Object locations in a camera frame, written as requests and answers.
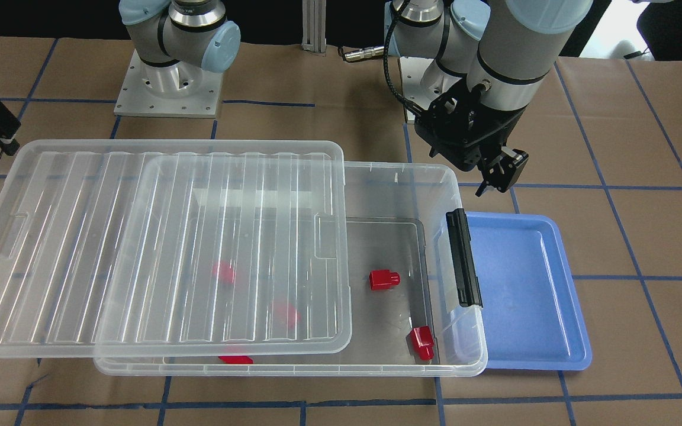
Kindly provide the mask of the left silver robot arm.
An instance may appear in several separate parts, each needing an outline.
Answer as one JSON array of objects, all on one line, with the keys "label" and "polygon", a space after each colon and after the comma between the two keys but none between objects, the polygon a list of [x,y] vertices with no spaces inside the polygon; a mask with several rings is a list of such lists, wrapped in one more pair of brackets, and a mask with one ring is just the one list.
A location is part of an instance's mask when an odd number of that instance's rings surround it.
[{"label": "left silver robot arm", "polygon": [[477,168],[476,196],[508,192],[529,156],[507,146],[590,1],[389,1],[382,56],[432,60],[447,78],[427,106],[388,89],[414,116],[415,132],[462,172]]}]

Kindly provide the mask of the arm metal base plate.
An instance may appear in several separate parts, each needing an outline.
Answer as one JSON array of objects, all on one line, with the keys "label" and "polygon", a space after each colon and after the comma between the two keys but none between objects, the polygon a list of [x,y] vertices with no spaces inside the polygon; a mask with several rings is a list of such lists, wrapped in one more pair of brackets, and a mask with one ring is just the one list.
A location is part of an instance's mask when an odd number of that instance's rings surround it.
[{"label": "arm metal base plate", "polygon": [[178,62],[152,67],[133,52],[114,114],[136,118],[216,118],[224,75]]},{"label": "arm metal base plate", "polygon": [[445,73],[434,60],[424,57],[401,57],[400,75],[403,95],[424,109],[460,80]]}]

